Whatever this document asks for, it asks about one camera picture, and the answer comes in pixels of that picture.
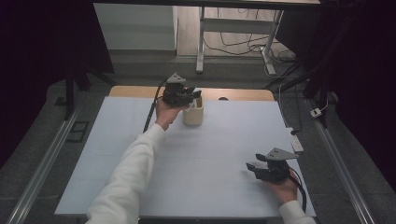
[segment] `white tabletop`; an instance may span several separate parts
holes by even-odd
[[[55,214],[85,217],[123,151],[142,133],[151,103],[104,100]],[[279,217],[274,194],[246,167],[263,166],[255,154],[273,147],[292,152],[277,102],[205,101],[204,113],[198,127],[185,126],[180,113],[167,131],[141,217]],[[288,163],[301,175],[297,160]],[[306,213],[314,216],[307,201]]]

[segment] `white sleeve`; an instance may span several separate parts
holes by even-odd
[[[279,212],[285,224],[316,224],[312,217],[304,213],[297,201],[282,204]]]
[[[137,223],[139,203],[151,178],[165,131],[153,124],[126,149],[105,187],[92,201],[87,223]]]

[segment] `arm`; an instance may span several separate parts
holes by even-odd
[[[151,178],[160,143],[181,109],[158,101],[155,124],[126,149],[105,187],[92,201],[87,223],[137,223],[140,199]]]
[[[266,182],[280,202],[279,213],[285,224],[316,224],[312,217],[307,216],[297,201],[297,186],[286,179],[282,183]]]

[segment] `hand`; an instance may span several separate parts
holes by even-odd
[[[295,173],[290,169],[290,174],[293,178],[297,179]],[[281,183],[273,183],[264,181],[274,192],[280,204],[288,203],[297,200],[297,186],[289,179]]]
[[[160,98],[157,100],[155,107],[155,113],[157,115],[155,123],[159,124],[166,131],[169,128],[169,125],[176,119],[178,112],[187,108],[189,108],[189,105],[172,107],[167,105],[163,99]]]

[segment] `wall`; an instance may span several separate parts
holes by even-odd
[[[176,49],[175,7],[122,4],[94,7],[108,49]]]

